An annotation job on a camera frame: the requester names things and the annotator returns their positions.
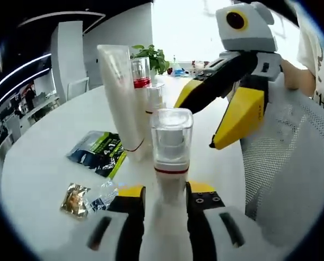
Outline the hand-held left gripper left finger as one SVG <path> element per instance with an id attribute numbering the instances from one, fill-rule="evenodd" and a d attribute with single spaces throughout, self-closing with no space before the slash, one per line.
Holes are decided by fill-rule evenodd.
<path id="1" fill-rule="evenodd" d="M 138 260 L 144 234 L 146 187 L 122 188 L 109 208 L 83 221 L 74 236 L 75 260 Z"/>

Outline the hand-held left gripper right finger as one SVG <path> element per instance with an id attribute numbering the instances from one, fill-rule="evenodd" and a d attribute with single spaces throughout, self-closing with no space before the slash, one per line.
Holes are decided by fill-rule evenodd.
<path id="1" fill-rule="evenodd" d="M 260 228 L 213 187 L 186 182 L 187 228 L 193 260 L 262 260 Z"/>

